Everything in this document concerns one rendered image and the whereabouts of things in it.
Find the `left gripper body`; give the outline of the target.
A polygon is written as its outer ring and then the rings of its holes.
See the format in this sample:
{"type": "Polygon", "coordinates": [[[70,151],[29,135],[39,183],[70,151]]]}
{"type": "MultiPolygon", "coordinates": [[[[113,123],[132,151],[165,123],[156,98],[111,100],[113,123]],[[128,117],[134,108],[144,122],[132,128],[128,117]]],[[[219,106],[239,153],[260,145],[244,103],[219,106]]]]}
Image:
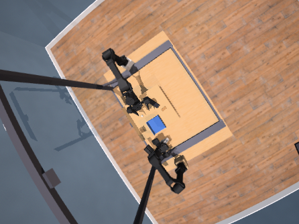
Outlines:
{"type": "MultiPolygon", "coordinates": [[[[135,97],[135,101],[138,100],[140,102],[140,100],[137,98],[137,95],[135,97]]],[[[146,96],[145,98],[143,98],[143,101],[141,101],[142,104],[145,103],[145,104],[148,104],[150,103],[150,98],[148,96],[146,96]]],[[[130,114],[131,112],[133,112],[133,106],[128,106],[127,107],[127,113],[130,114]]]]}

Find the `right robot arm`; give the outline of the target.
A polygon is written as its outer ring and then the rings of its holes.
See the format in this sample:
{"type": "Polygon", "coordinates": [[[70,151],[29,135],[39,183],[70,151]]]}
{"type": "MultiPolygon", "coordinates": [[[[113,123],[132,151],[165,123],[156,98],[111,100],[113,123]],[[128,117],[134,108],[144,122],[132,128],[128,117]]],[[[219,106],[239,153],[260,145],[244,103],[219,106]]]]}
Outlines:
{"type": "MultiPolygon", "coordinates": [[[[163,152],[165,152],[166,150],[168,150],[169,146],[167,144],[165,144],[164,142],[160,144],[159,146],[159,150],[163,152]],[[163,145],[162,145],[163,144],[163,145]]],[[[170,187],[171,191],[174,193],[179,194],[180,192],[182,192],[186,187],[185,184],[183,183],[183,173],[185,171],[187,171],[187,167],[185,167],[184,163],[181,162],[179,164],[177,164],[177,169],[175,169],[175,173],[177,173],[177,177],[172,178],[168,172],[166,171],[166,169],[163,167],[162,162],[160,160],[160,153],[159,151],[155,151],[149,144],[147,145],[147,148],[144,149],[149,156],[147,157],[150,164],[154,167],[157,168],[158,172],[161,174],[161,176],[163,177],[163,179],[166,181],[166,184],[170,187]],[[172,183],[175,183],[175,185],[173,187],[171,187],[172,183]]]]}

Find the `blue open tray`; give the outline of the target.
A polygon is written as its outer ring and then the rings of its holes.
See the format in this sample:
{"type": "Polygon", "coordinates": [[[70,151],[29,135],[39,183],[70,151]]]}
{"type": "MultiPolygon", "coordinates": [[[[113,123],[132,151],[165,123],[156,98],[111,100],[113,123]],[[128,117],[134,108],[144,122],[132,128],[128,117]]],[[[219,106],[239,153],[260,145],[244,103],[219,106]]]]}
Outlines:
{"type": "Polygon", "coordinates": [[[160,116],[155,116],[153,119],[150,119],[147,122],[147,126],[150,128],[150,130],[152,131],[152,133],[156,134],[159,131],[163,130],[164,128],[166,128],[166,126],[164,125],[163,121],[160,119],[160,116]]]}

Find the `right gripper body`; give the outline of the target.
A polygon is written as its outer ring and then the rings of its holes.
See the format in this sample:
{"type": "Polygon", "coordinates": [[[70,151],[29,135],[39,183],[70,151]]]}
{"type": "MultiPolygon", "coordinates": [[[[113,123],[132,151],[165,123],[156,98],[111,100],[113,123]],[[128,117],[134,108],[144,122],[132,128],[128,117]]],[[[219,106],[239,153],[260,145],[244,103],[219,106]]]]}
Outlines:
{"type": "Polygon", "coordinates": [[[152,140],[152,143],[153,143],[153,145],[156,145],[156,147],[157,147],[155,151],[159,151],[160,155],[162,155],[164,158],[167,158],[167,157],[170,156],[170,154],[169,154],[168,152],[165,151],[166,153],[164,152],[164,153],[162,154],[162,151],[159,150],[160,141],[159,141],[158,138],[153,139],[153,140],[152,140]]]}

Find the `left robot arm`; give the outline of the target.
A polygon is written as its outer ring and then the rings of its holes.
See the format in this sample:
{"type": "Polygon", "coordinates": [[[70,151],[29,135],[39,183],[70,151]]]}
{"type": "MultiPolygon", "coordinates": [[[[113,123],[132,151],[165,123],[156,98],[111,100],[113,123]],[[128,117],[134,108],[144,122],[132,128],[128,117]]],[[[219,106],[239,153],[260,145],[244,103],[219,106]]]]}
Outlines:
{"type": "Polygon", "coordinates": [[[125,78],[123,78],[122,74],[120,73],[119,69],[115,64],[116,62],[119,66],[126,66],[128,63],[128,60],[126,63],[126,57],[124,57],[124,55],[119,57],[111,48],[104,51],[102,54],[103,60],[106,62],[107,66],[111,69],[112,73],[118,81],[119,90],[121,91],[122,96],[126,96],[126,104],[132,105],[133,109],[136,112],[141,110],[141,107],[143,106],[142,102],[139,102],[138,100],[135,101],[136,94],[133,92],[133,87],[131,86],[131,83],[128,82],[125,78]]]}

